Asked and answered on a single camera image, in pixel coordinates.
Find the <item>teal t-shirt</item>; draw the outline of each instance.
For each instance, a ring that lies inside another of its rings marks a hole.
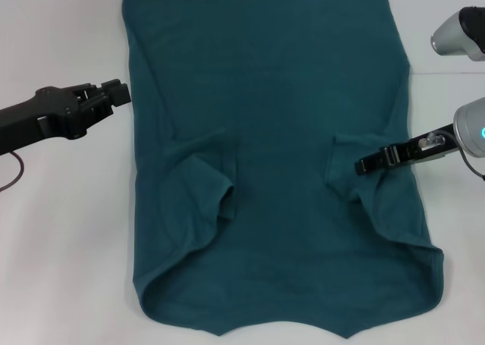
[[[431,310],[443,254],[407,168],[409,64],[387,0],[124,0],[133,282],[156,321],[343,337]]]

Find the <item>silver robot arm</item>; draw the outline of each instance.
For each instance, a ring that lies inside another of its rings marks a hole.
[[[472,61],[485,61],[485,8],[463,8],[453,14],[431,36],[431,45],[439,55],[467,55]],[[358,175],[369,174],[442,158],[456,151],[468,168],[485,180],[465,155],[485,157],[485,97],[459,108],[453,124],[384,146],[379,152],[359,159],[355,171]]]

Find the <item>white background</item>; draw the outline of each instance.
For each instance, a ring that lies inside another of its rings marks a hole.
[[[485,0],[390,0],[412,66],[414,135],[452,122],[485,96],[485,63],[440,57],[431,33]],[[121,0],[0,0],[0,108],[43,86],[128,81]],[[289,322],[223,337],[161,325],[141,312],[133,285],[131,105],[81,140],[18,152],[22,180],[0,193],[0,344],[475,344],[485,338],[485,183],[458,153],[415,167],[433,242],[446,255],[443,301],[432,312],[350,340]],[[485,171],[485,162],[473,160]],[[0,186],[17,174],[0,156]]]

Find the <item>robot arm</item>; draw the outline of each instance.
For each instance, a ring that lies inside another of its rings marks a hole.
[[[468,55],[472,61],[485,61],[485,8],[463,8],[452,15],[431,37],[440,55]],[[485,177],[468,163],[464,152],[485,157],[485,98],[463,105],[453,124],[391,144],[355,163],[358,175],[378,169],[392,169],[442,158],[460,151],[465,164],[479,177]]]
[[[39,89],[30,100],[0,110],[0,155],[56,136],[78,139],[113,114],[111,106],[128,102],[128,87],[119,80],[101,87],[87,83]]]

